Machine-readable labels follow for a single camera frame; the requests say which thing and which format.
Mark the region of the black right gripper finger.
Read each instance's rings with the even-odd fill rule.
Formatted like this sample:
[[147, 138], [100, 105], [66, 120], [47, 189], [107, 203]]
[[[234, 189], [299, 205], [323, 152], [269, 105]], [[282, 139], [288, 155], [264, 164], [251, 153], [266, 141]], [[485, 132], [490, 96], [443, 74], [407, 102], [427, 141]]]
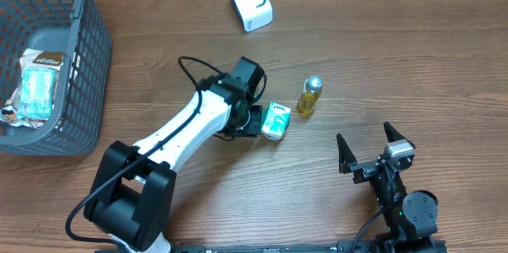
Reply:
[[340, 133], [337, 134], [337, 146], [339, 151], [339, 172], [341, 174], [350, 173], [351, 168], [357, 164], [357, 159]]
[[389, 123], [388, 121], [384, 122], [383, 123], [383, 127], [384, 127], [384, 132], [386, 134], [386, 137], [387, 137], [387, 140], [388, 140], [388, 143], [389, 142], [394, 142], [396, 140], [403, 140], [403, 139], [406, 139], [408, 140], [407, 138], [405, 138], [399, 131], [397, 131], [392, 125], [391, 123]]

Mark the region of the teal tissue pack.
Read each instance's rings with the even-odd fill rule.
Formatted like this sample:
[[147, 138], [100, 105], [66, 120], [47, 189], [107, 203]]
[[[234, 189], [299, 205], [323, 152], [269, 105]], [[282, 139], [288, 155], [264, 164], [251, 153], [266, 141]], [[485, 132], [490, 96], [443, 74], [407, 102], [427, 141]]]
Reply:
[[291, 109], [271, 102], [264, 110], [261, 132], [269, 140], [281, 140], [287, 132], [291, 120]]

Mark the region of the yellow dish soap bottle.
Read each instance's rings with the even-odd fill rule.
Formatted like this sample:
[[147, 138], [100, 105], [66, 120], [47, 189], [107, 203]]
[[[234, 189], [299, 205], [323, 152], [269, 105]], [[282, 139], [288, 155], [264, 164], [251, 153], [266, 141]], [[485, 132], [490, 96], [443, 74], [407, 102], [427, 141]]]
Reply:
[[311, 75], [303, 83], [302, 93], [297, 103], [297, 113], [302, 117], [310, 117], [314, 113], [316, 103], [321, 93], [321, 77], [318, 75]]

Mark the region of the teal wipes packet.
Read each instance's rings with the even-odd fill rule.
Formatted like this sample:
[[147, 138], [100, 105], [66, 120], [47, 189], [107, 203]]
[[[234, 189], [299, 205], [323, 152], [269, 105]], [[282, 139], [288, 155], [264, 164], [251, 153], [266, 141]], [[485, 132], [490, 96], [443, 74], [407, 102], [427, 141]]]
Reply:
[[21, 83], [19, 118], [47, 120], [52, 114], [56, 71], [27, 68]]

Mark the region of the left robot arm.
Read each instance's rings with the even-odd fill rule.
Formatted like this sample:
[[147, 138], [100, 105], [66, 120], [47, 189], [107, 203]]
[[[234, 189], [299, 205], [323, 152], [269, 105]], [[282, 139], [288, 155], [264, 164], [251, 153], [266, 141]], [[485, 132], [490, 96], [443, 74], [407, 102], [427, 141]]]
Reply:
[[84, 217], [108, 234], [117, 252], [169, 252], [164, 238], [175, 180], [183, 164], [210, 137], [223, 140], [261, 133], [257, 105], [267, 76], [242, 57], [229, 73], [194, 81], [188, 104], [162, 128], [133, 145], [105, 151], [90, 193], [79, 204]]

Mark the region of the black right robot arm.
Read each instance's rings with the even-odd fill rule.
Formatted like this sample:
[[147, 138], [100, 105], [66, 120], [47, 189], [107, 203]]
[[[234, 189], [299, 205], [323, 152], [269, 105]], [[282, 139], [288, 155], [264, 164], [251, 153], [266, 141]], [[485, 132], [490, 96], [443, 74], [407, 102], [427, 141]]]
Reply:
[[[428, 190], [407, 192], [400, 173], [413, 165], [415, 144], [400, 134], [389, 122], [383, 123], [387, 144], [381, 155], [370, 162], [359, 163], [340, 134], [337, 135], [339, 172], [353, 174], [355, 184], [368, 182], [379, 205], [358, 231], [352, 242], [338, 243], [340, 252], [446, 252], [443, 240], [434, 240], [437, 233], [437, 197]], [[382, 216], [388, 231], [364, 243], [360, 237]]]

